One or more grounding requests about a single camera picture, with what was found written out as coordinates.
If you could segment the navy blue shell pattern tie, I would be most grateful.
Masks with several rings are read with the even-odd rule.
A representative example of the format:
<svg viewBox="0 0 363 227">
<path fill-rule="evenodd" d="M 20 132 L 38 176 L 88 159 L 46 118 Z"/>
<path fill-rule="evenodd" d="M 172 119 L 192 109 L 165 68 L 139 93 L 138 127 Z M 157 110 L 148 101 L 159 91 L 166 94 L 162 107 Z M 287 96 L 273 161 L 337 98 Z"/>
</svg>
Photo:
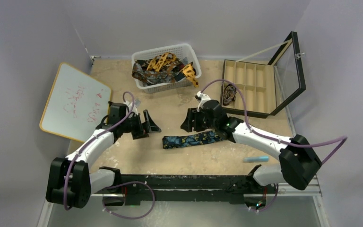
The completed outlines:
<svg viewBox="0 0 363 227">
<path fill-rule="evenodd" d="M 163 149 L 186 148 L 224 141 L 214 131 L 204 131 L 187 136 L 164 136 L 162 138 Z"/>
</svg>

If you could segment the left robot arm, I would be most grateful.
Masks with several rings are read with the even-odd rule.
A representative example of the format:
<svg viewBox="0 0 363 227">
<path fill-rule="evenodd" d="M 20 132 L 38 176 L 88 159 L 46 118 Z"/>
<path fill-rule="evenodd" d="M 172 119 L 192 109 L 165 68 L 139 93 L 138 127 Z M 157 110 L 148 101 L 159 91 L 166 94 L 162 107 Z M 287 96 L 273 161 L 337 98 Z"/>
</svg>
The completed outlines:
<svg viewBox="0 0 363 227">
<path fill-rule="evenodd" d="M 90 167 L 123 134 L 129 133 L 136 140 L 162 131 L 148 110 L 143 111 L 143 117 L 145 120 L 141 121 L 137 108 L 131 102 L 109 102 L 109 113 L 96 126 L 92 136 L 73 153 L 51 162 L 46 200 L 69 210 L 85 207 L 90 196 L 100 190 L 119 192 L 122 187 L 119 169 L 101 167 L 90 173 Z"/>
</svg>

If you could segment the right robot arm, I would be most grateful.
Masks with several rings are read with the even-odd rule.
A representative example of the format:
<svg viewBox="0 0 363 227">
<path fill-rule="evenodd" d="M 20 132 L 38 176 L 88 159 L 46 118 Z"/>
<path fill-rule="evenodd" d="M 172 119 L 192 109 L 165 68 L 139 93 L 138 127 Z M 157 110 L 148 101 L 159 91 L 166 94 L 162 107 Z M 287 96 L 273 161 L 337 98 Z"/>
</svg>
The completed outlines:
<svg viewBox="0 0 363 227">
<path fill-rule="evenodd" d="M 278 136 L 246 122 L 230 117 L 216 100 L 206 101 L 199 108 L 189 108 L 181 129 L 186 132 L 214 130 L 221 138 L 248 145 L 278 159 L 277 164 L 255 167 L 246 180 L 251 192 L 259 192 L 271 183 L 287 183 L 304 190 L 322 166 L 304 136 Z"/>
</svg>

